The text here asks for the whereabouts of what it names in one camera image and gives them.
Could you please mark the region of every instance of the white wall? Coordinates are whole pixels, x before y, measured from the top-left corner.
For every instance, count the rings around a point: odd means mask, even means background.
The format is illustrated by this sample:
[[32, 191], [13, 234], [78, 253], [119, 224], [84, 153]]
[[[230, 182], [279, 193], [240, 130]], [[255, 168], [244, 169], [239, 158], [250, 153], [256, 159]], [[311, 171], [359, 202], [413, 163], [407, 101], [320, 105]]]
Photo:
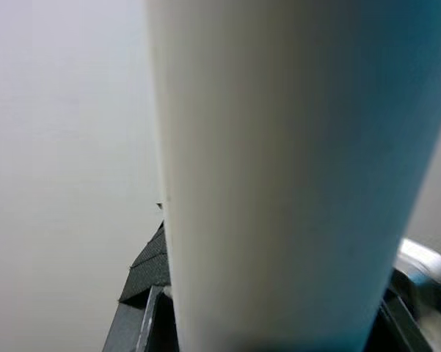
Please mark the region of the white wall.
[[161, 211], [142, 0], [0, 0], [0, 352], [100, 351]]

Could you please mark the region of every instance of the gray wall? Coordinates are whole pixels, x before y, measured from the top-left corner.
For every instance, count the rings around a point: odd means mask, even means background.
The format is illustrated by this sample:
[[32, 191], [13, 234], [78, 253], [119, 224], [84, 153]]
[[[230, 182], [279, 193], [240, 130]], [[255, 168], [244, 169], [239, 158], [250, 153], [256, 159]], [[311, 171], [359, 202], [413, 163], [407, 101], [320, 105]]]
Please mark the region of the gray wall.
[[[100, 351], [161, 220], [144, 35], [141, 0], [0, 1], [0, 352]], [[409, 234], [441, 251], [441, 143]]]

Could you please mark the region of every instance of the white cylinder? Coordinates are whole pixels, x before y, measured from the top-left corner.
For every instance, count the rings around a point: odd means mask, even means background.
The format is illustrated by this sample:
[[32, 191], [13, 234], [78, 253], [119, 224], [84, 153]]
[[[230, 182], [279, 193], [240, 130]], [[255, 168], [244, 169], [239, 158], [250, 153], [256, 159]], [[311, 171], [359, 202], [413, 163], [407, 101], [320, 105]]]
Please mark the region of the white cylinder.
[[146, 3], [182, 351], [360, 351], [441, 127], [441, 1]]

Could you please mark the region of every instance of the white tube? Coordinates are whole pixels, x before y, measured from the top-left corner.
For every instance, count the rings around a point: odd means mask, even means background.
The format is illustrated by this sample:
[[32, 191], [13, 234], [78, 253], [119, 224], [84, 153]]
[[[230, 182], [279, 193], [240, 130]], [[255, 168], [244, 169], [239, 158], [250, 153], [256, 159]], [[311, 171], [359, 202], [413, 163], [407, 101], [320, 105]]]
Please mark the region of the white tube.
[[182, 351], [360, 351], [441, 127], [441, 1], [146, 2]]

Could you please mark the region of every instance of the white pipe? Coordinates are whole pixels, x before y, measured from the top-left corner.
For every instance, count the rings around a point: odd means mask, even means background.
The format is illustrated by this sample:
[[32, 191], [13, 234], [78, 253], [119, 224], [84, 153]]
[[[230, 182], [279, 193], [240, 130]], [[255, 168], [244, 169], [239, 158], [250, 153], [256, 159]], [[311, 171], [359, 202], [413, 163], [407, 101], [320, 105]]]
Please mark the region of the white pipe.
[[440, 2], [146, 4], [182, 350], [361, 350], [441, 127]]

